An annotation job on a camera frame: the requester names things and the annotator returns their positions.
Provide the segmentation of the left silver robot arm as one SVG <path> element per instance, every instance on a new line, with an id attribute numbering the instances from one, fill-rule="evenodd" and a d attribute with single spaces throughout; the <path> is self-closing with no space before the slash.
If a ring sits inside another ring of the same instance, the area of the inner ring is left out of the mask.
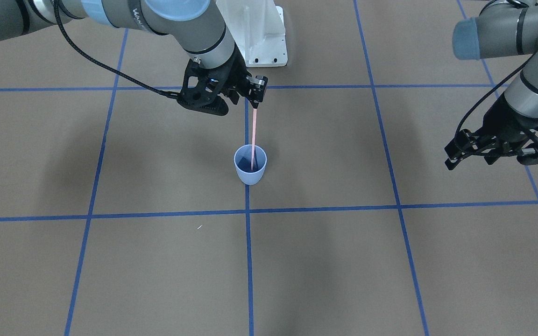
<path id="1" fill-rule="evenodd" d="M 460 21 L 453 33 L 454 55 L 483 60 L 527 55 L 507 77 L 510 85 L 484 114 L 476 131 L 459 124 L 446 145 L 446 166 L 453 170 L 470 156 L 491 165 L 515 157 L 538 165 L 538 0 L 491 0 L 480 14 Z"/>

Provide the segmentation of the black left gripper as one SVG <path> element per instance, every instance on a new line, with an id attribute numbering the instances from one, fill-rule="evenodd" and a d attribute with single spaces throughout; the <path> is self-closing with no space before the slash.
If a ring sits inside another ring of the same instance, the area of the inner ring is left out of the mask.
<path id="1" fill-rule="evenodd" d="M 447 169 L 454 170 L 464 159 L 480 156 L 491 165 L 501 157 L 516 157 L 523 165 L 534 165 L 538 150 L 534 145 L 525 146 L 534 135 L 531 130 L 538 126 L 538 119 L 524 116 L 515 111 L 505 96 L 500 96 L 485 113 L 482 126 L 472 132 L 462 128 L 468 117 L 484 100 L 481 98 L 462 117 L 455 130 L 455 142 L 450 142 L 444 151 Z"/>

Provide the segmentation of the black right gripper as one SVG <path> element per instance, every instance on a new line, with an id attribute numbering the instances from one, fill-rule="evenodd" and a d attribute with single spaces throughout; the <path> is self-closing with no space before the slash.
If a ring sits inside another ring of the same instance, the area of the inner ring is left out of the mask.
<path id="1" fill-rule="evenodd" d="M 219 74 L 220 93 L 237 105 L 240 98 L 251 103 L 253 109 L 258 109 L 266 94 L 268 78 L 253 76 L 245 65 L 245 60 L 237 45 L 233 47 L 231 56 L 215 69 Z"/>

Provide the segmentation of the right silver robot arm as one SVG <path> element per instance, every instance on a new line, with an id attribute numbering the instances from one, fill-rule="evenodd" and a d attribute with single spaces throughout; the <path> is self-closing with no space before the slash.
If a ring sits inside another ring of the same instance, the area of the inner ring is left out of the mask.
<path id="1" fill-rule="evenodd" d="M 64 28 L 84 18 L 114 28 L 173 36 L 189 57 L 181 89 L 155 89 L 89 56 Z M 57 26 L 66 42 L 93 64 L 192 111 L 224 116 L 229 111 L 226 100 L 237 104 L 240 98 L 257 108 L 267 89 L 267 77 L 254 77 L 248 71 L 213 0 L 0 0 L 0 41 L 50 26 Z"/>

